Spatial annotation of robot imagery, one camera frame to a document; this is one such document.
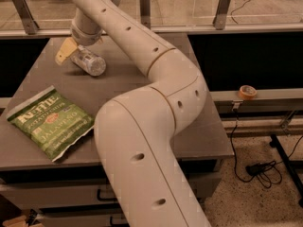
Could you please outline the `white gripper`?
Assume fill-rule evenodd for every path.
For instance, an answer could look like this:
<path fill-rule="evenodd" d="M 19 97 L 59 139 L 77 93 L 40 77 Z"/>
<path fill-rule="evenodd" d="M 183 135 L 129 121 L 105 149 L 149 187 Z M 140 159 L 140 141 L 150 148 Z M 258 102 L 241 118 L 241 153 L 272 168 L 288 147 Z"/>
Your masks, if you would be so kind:
<path fill-rule="evenodd" d="M 71 24 L 71 35 L 74 39 L 68 37 L 63 41 L 55 57 L 55 62 L 63 64 L 78 49 L 78 44 L 84 46 L 95 44 L 100 39 L 101 32 L 102 29 L 96 22 L 80 9 L 76 9 L 76 14 Z"/>

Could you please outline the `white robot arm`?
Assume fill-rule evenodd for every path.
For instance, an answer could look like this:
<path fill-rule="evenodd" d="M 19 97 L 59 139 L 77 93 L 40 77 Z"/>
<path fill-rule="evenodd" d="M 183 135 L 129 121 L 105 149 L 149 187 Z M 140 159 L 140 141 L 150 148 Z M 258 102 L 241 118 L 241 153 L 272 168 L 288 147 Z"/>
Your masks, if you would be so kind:
<path fill-rule="evenodd" d="M 105 32 L 149 80 L 106 102 L 94 126 L 101 164 L 130 227 L 211 227 L 170 146 L 205 105 L 200 69 L 117 0 L 72 1 L 76 44 L 92 45 Z"/>

